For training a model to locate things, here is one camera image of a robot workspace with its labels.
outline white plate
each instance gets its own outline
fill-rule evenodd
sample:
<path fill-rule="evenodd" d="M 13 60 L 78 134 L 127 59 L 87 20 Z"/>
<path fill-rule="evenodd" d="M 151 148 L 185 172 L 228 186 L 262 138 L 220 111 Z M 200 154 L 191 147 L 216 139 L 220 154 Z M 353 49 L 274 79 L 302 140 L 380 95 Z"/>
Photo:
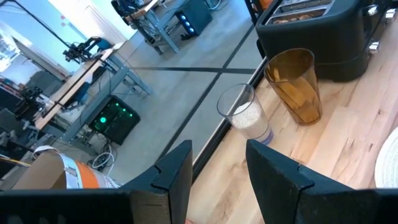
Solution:
<path fill-rule="evenodd" d="M 377 188 L 398 188 L 398 128 L 384 142 L 374 168 Z"/>

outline white cable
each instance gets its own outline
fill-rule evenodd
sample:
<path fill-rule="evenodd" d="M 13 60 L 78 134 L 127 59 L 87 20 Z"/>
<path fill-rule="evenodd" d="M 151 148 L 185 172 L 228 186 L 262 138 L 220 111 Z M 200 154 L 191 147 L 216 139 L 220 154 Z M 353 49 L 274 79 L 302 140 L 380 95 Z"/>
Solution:
<path fill-rule="evenodd" d="M 0 154 L 0 157 L 6 158 L 6 159 L 10 159 L 10 157 L 5 156 L 5 155 L 3 155 L 3 154 Z"/>
<path fill-rule="evenodd" d="M 111 147 L 109 144 L 108 144 L 108 147 L 109 147 L 109 152 L 103 152 L 103 153 L 101 153 L 100 155 L 98 155 L 97 157 L 95 157 L 95 159 L 94 159 L 94 161 L 93 161 L 93 164 L 91 165 L 91 167 L 92 167 L 93 169 L 97 169 L 97 168 L 99 168 L 99 167 L 105 165 L 105 164 L 112 158 L 112 165 L 111 165 L 111 168 L 109 168 L 109 171 L 108 171 L 107 176 L 109 176 L 110 173 L 112 172 L 113 165 L 114 165 L 114 156 L 112 155 L 112 147 Z M 100 157 L 103 156 L 103 155 L 109 155 L 109 156 L 108 156 L 108 158 L 106 158 L 105 161 L 102 162 L 100 165 L 96 165 L 96 166 L 95 166 L 95 165 L 94 165 L 95 162 L 98 160 L 98 158 L 100 158 Z"/>
<path fill-rule="evenodd" d="M 218 3 L 216 4 L 216 6 L 209 8 L 209 10 L 215 10 L 216 8 L 218 8 L 218 6 L 220 5 L 221 2 L 222 2 L 222 0 L 219 0 Z"/>

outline metal table frame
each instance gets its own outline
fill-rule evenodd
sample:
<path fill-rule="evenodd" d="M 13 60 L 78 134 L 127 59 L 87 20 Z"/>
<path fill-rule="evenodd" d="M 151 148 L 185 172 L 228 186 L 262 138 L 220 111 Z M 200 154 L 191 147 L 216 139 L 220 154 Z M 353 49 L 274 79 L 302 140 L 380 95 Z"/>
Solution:
<path fill-rule="evenodd" d="M 47 124 L 42 129 L 42 131 L 45 133 L 49 133 L 57 138 L 60 138 L 67 143 L 81 149 L 82 151 L 85 151 L 91 156 L 96 156 L 97 152 L 83 142 L 79 141 L 76 136 L 80 129 L 89 123 L 102 110 L 104 105 L 101 103 L 106 97 L 108 97 L 109 93 L 112 93 L 126 77 L 131 78 L 134 81 L 135 86 L 139 86 L 148 95 L 153 93 L 153 90 L 146 85 L 140 79 L 140 77 L 135 74 L 134 71 L 125 66 L 114 54 L 109 56 L 107 61 L 115 64 L 119 70 L 109 79 L 105 86 L 101 88 L 98 94 L 90 101 L 89 105 L 81 112 L 81 115 L 79 115 L 79 117 L 69 126 L 69 128 L 67 128 L 66 131 L 62 131 L 50 124 Z"/>
<path fill-rule="evenodd" d="M 177 45 L 175 45 L 174 41 L 170 38 L 170 36 L 164 30 L 164 26 L 162 26 L 158 19 L 154 18 L 149 13 L 145 14 L 144 17 L 155 27 L 156 31 L 162 36 L 162 38 L 166 41 L 166 43 L 174 50 L 175 53 L 179 53 Z"/>
<path fill-rule="evenodd" d="M 254 74 L 248 81 L 248 84 L 257 88 L 260 82 L 264 78 L 264 68 L 266 66 L 268 59 L 265 57 L 260 65 L 257 67 Z M 213 134 L 210 136 L 209 140 L 207 141 L 206 145 L 203 146 L 202 150 L 199 152 L 198 157 L 193 162 L 193 176 L 192 176 L 192 183 L 200 175 L 200 172 L 203 168 L 205 168 L 207 162 L 210 160 L 213 153 L 217 150 L 218 146 L 227 135 L 228 131 L 231 129 L 232 125 L 225 119 L 221 121 L 221 123 L 217 126 Z"/>

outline computer tower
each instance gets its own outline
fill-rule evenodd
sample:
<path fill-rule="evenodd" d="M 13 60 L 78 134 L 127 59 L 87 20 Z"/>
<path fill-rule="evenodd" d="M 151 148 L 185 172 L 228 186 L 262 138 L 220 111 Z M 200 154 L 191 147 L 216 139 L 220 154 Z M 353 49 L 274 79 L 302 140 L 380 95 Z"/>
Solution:
<path fill-rule="evenodd" d="M 202 0 L 188 0 L 175 12 L 188 35 L 200 35 L 213 20 L 209 8 Z"/>
<path fill-rule="evenodd" d="M 137 112 L 117 96 L 109 95 L 98 108 L 88 126 L 119 145 L 141 120 Z"/>

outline black equipment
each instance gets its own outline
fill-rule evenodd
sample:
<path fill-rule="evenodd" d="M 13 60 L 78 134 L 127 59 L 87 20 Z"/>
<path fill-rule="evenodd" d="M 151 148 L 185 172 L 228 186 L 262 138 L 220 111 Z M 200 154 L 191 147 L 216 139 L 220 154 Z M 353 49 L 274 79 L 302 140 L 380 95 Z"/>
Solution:
<path fill-rule="evenodd" d="M 22 100 L 17 103 L 14 110 L 15 117 L 18 121 L 26 119 L 33 122 L 35 114 L 44 109 L 44 99 L 40 96 L 42 92 L 43 91 L 38 87 L 30 88 L 25 86 L 20 93 Z"/>
<path fill-rule="evenodd" d="M 89 127 L 106 136 L 112 142 L 121 145 L 135 125 L 141 120 L 137 112 L 117 96 L 109 95 L 101 102 L 101 108 L 94 119 L 89 121 Z"/>
<path fill-rule="evenodd" d="M 90 37 L 86 42 L 80 43 L 77 46 L 75 44 L 69 45 L 69 50 L 65 50 L 65 60 L 70 62 L 71 60 L 79 60 L 80 62 L 86 62 L 93 58 L 90 50 L 100 43 L 103 39 L 101 37 Z"/>
<path fill-rule="evenodd" d="M 246 160 L 266 224 L 398 223 L 397 189 L 353 190 L 254 140 Z"/>
<path fill-rule="evenodd" d="M 275 0 L 256 30 L 268 58 L 288 49 L 315 55 L 318 78 L 348 82 L 368 67 L 386 24 L 395 17 L 392 0 Z"/>
<path fill-rule="evenodd" d="M 205 27 L 213 20 L 210 10 L 202 0 L 187 0 L 175 16 L 181 22 L 188 36 L 200 35 Z"/>
<path fill-rule="evenodd" d="M 192 184 L 192 142 L 184 141 L 118 189 L 0 192 L 0 222 L 184 224 Z"/>
<path fill-rule="evenodd" d="M 133 26 L 135 29 L 137 29 L 148 41 L 150 44 L 155 43 L 155 39 L 148 34 L 148 32 L 143 28 L 141 22 L 139 19 L 135 19 L 131 16 L 131 14 L 137 12 L 139 9 L 147 6 L 150 3 L 147 2 L 143 5 L 140 5 L 136 2 L 136 0 L 112 0 L 111 4 L 113 9 L 119 14 L 121 19 L 123 20 L 124 23 L 126 23 L 127 26 Z"/>
<path fill-rule="evenodd" d="M 19 161 L 24 157 L 26 152 L 34 151 L 25 144 L 21 144 L 20 141 L 21 140 L 18 140 L 15 131 L 2 132 L 0 134 L 0 154 Z M 4 177 L 15 166 L 16 164 L 14 162 L 0 160 L 0 178 Z"/>

